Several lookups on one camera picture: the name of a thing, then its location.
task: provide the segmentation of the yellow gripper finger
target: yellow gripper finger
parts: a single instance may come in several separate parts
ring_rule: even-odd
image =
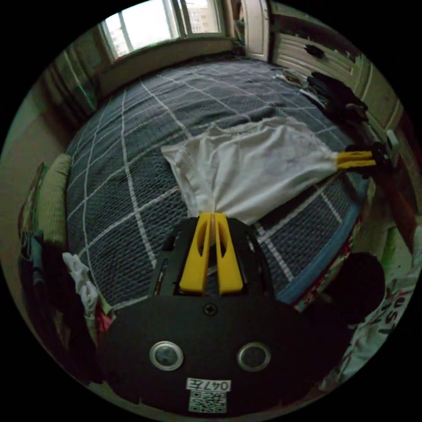
[[[344,163],[345,161],[371,160],[371,151],[351,151],[349,153],[339,153],[337,155],[337,163]]]
[[[353,167],[369,167],[369,166],[376,166],[377,162],[375,160],[363,160],[363,161],[346,161],[344,163],[337,163],[337,168],[340,169],[347,169]]]
[[[240,292],[242,276],[237,264],[229,224],[224,214],[214,214],[215,243],[217,247],[218,290],[220,295]]]
[[[212,213],[199,214],[195,234],[186,259],[179,287],[186,293],[205,294],[207,287],[208,259]]]

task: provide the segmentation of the circular sensor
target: circular sensor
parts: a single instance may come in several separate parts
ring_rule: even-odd
[[[248,372],[262,371],[271,360],[269,348],[259,342],[244,345],[237,354],[237,363]]]
[[[183,363],[183,352],[172,342],[158,342],[151,347],[149,358],[158,369],[174,371]]]

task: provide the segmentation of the curtain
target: curtain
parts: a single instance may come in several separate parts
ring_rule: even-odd
[[[98,75],[112,64],[98,28],[69,45],[41,75],[44,96],[70,130],[77,130],[98,107]]]
[[[45,69],[42,82],[48,99],[71,128],[78,129],[96,111],[95,87],[73,45]]]

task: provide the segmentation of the pillow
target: pillow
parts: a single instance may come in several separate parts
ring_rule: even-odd
[[[36,204],[38,229],[44,233],[44,243],[67,250],[66,184],[72,158],[60,154],[48,169]]]

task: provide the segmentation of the bed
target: bed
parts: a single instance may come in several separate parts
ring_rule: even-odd
[[[197,58],[145,76],[111,96],[78,131],[66,195],[68,246],[118,311],[148,293],[159,249],[186,217],[160,147],[204,132],[292,116],[333,151],[351,136],[275,79],[279,67],[232,54]],[[356,228],[367,180],[333,176],[254,225],[276,297],[298,300],[325,274]],[[210,273],[209,294],[214,294]]]

